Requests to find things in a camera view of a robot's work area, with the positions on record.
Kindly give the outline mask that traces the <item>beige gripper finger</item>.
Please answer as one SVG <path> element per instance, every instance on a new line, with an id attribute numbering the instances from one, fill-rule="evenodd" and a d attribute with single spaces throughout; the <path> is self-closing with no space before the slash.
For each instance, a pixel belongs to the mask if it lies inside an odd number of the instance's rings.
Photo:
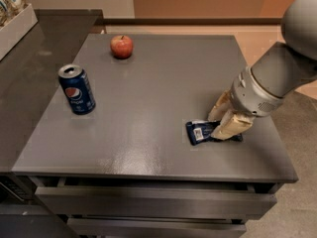
<path id="1" fill-rule="evenodd" d="M 253 116 L 228 110 L 221 119 L 220 124 L 211 133 L 211 137 L 219 140 L 227 140 L 249 130 L 253 126 L 253 123 Z"/>
<path id="2" fill-rule="evenodd" d="M 209 112 L 208 120 L 211 122 L 220 121 L 231 107 L 230 91 L 225 90 Z"/>

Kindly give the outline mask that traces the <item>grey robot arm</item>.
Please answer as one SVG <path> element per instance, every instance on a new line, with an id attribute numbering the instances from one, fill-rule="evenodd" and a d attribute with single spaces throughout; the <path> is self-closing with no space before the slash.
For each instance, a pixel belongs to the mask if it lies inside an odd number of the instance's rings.
<path id="1" fill-rule="evenodd" d="M 208 115 L 211 136 L 227 140 L 275 111 L 287 94 L 316 79 L 317 0 L 295 0 L 281 20 L 282 42 L 242 70 Z"/>

